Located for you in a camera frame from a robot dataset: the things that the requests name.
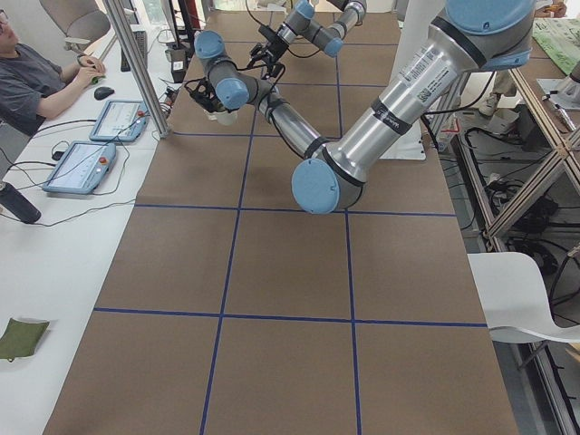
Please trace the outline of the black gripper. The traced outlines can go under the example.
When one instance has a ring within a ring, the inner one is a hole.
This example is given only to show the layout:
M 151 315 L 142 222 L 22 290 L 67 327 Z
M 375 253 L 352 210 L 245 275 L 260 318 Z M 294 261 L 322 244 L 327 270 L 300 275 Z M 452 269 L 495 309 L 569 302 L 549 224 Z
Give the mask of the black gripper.
M 271 78 L 277 78 L 285 71 L 285 65 L 278 63 L 278 61 L 288 49 L 289 44 L 268 25 L 260 25 L 258 31 L 266 38 L 266 44 L 257 43 L 252 48 L 246 67 L 253 67 L 259 61 L 271 63 L 269 66 L 269 76 Z
M 187 81 L 186 91 L 189 97 L 205 111 L 218 110 L 218 98 L 207 78 Z

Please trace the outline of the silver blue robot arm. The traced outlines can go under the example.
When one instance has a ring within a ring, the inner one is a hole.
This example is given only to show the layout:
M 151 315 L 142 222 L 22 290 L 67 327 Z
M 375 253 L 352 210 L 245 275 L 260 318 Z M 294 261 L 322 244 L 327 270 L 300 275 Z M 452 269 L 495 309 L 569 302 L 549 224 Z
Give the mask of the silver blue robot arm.
M 367 13 L 367 2 L 331 1 L 331 4 L 340 9 L 342 14 L 328 27 L 314 19 L 315 10 L 310 1 L 298 1 L 277 30 L 261 24 L 259 33 L 267 39 L 267 43 L 255 45 L 250 51 L 250 61 L 246 67 L 254 67 L 256 63 L 263 62 L 266 66 L 266 77 L 277 77 L 282 71 L 280 59 L 298 36 L 316 46 L 319 52 L 336 58 L 348 32 L 362 24 Z
M 301 162 L 292 176 L 292 193 L 306 212 L 327 214 L 349 208 L 362 196 L 372 165 L 464 73 L 517 68 L 531 53 L 536 5 L 532 1 L 448 1 L 432 19 L 424 45 L 372 102 L 360 119 L 337 140 L 320 135 L 284 98 L 272 78 L 280 59 L 297 37 L 330 57 L 367 12 L 364 1 L 340 1 L 341 14 L 330 26 L 314 18 L 314 6 L 300 1 L 277 30 L 253 49 L 267 77 L 238 70 L 222 37 L 211 30 L 197 35 L 195 55 L 204 76 L 191 97 L 208 115 L 223 118 L 245 105 L 256 107 Z

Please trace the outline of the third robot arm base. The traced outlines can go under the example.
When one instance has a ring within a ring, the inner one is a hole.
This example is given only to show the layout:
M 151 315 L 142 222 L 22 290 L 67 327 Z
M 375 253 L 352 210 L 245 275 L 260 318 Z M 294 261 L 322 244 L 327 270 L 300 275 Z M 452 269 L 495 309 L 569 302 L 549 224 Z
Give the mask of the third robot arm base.
M 563 79 L 537 79 L 545 96 L 554 104 L 570 111 L 579 111 L 579 63 Z

